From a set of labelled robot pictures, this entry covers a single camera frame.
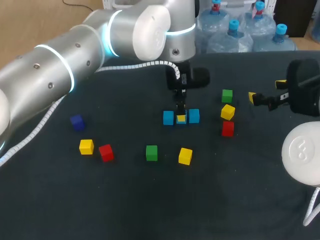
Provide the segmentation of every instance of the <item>red cube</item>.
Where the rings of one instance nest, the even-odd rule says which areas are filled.
[[[99,152],[101,154],[103,162],[109,162],[115,158],[110,144],[99,147]]]
[[[235,123],[233,121],[224,121],[222,127],[223,137],[233,137],[235,131]]]

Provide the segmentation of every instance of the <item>white cable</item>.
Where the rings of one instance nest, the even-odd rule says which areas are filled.
[[[155,66],[155,65],[166,65],[171,68],[173,68],[175,72],[175,77],[178,80],[180,78],[180,71],[177,65],[170,61],[148,61],[144,62],[142,64],[136,64],[136,65],[127,65],[127,66],[105,66],[101,67],[97,72],[103,72],[103,71],[109,71],[109,70],[129,70],[129,69],[140,69],[140,68],[146,68],[149,66]]]
[[[316,208],[314,209],[314,205],[318,196],[318,193],[320,191],[320,187],[317,187],[312,195],[311,201],[309,203],[308,210],[306,211],[305,218],[303,220],[303,225],[306,227],[308,226],[312,220],[317,216],[317,214],[320,212],[320,203]]]
[[[20,151],[25,145],[27,145],[43,128],[43,126],[46,124],[52,113],[56,110],[58,105],[61,103],[62,99],[64,99],[65,96],[61,97],[58,101],[56,101],[46,112],[42,120],[39,122],[39,124],[35,127],[35,129],[21,142],[19,142],[14,147],[10,148],[6,154],[0,158],[0,167],[5,164],[10,158],[12,158],[13,155],[15,155],[18,151]]]

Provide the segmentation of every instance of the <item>led light ring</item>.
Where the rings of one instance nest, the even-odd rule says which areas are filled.
[[[85,27],[85,28],[88,28],[90,29],[95,35],[96,37],[99,39],[99,42],[100,42],[100,46],[101,46],[101,50],[102,50],[102,61],[101,61],[101,64],[100,64],[100,67],[99,69],[104,65],[105,63],[105,58],[106,58],[106,53],[105,53],[105,48],[104,48],[104,44],[102,43],[102,40],[100,38],[100,35],[99,33],[97,32],[97,30],[95,30],[92,26],[89,26],[89,25],[85,25],[85,24],[80,24],[80,25],[77,25],[77,26],[74,26],[70,29],[70,31],[76,27]]]
[[[47,45],[44,45],[44,44],[40,44],[40,45],[38,45],[38,46],[35,46],[34,48],[44,48],[44,49],[47,49],[47,50],[49,50],[50,52],[52,52],[54,55],[56,55],[56,56],[61,60],[61,62],[63,63],[63,65],[65,66],[65,68],[67,69],[67,71],[69,72],[69,75],[70,75],[71,88],[70,88],[69,93],[71,93],[71,91],[72,91],[72,90],[74,89],[74,87],[75,87],[75,77],[74,77],[74,74],[72,73],[71,67],[69,66],[68,62],[64,59],[64,57],[61,56],[61,54],[58,53],[56,50],[54,50],[52,47],[47,46]]]
[[[116,11],[116,12],[110,17],[109,23],[108,23],[107,28],[106,28],[106,33],[105,33],[105,34],[106,34],[106,42],[108,43],[109,49],[110,49],[110,51],[113,53],[113,55],[115,55],[115,56],[117,56],[117,57],[119,57],[119,56],[115,53],[114,49],[113,49],[112,46],[111,46],[111,34],[110,34],[110,32],[111,32],[112,22],[114,21],[116,15],[118,15],[120,12],[122,12],[122,10]]]
[[[4,142],[2,143],[2,145],[0,146],[0,151],[1,151],[1,149],[5,146],[5,143],[6,143],[6,141],[4,141]]]
[[[166,32],[165,34],[166,34],[167,36],[178,36],[178,35],[181,35],[181,34],[186,34],[186,33],[188,33],[188,32],[191,32],[193,29],[195,29],[195,27],[196,27],[196,24],[194,24],[192,27],[189,27],[189,28],[187,28],[187,29],[185,29],[185,30],[181,30],[181,31],[168,31],[168,32]]]

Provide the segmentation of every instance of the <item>black cable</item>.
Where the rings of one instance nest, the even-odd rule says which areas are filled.
[[[90,9],[91,12],[93,12],[93,9],[91,7],[88,7],[86,5],[82,5],[82,4],[70,4],[70,3],[66,3],[65,0],[62,0],[62,2],[65,4],[65,5],[68,5],[68,6],[76,6],[76,7],[85,7],[87,9]]]

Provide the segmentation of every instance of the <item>toy block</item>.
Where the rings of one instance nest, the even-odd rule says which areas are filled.
[[[235,132],[235,123],[233,121],[223,121],[222,136],[233,137]]]
[[[184,165],[190,165],[192,158],[192,150],[187,148],[181,148],[180,154],[179,154],[179,163]]]
[[[230,104],[232,103],[233,91],[228,89],[222,90],[222,103]]]
[[[287,80],[277,80],[274,82],[275,83],[275,88],[279,90],[284,90],[287,89]]]
[[[187,124],[187,111],[185,111],[185,115],[176,116],[176,124]]]
[[[115,159],[114,153],[112,151],[112,148],[110,144],[104,145],[99,147],[99,152],[102,158],[102,161],[105,162],[110,162],[113,159]]]
[[[189,109],[189,123],[198,124],[200,122],[199,109]]]
[[[80,132],[85,129],[85,122],[80,114],[70,117],[70,121],[75,131]]]
[[[145,156],[147,162],[157,162],[158,161],[158,146],[148,145],[145,148]]]
[[[81,140],[79,149],[82,155],[92,155],[94,153],[94,141],[91,139]]]
[[[255,95],[256,93],[255,92],[249,92],[249,100],[252,104],[254,104],[254,98],[253,98],[253,95]]]
[[[221,110],[221,117],[230,121],[235,115],[235,111],[235,107],[226,104]]]
[[[174,111],[163,111],[163,125],[173,125],[174,119]]]

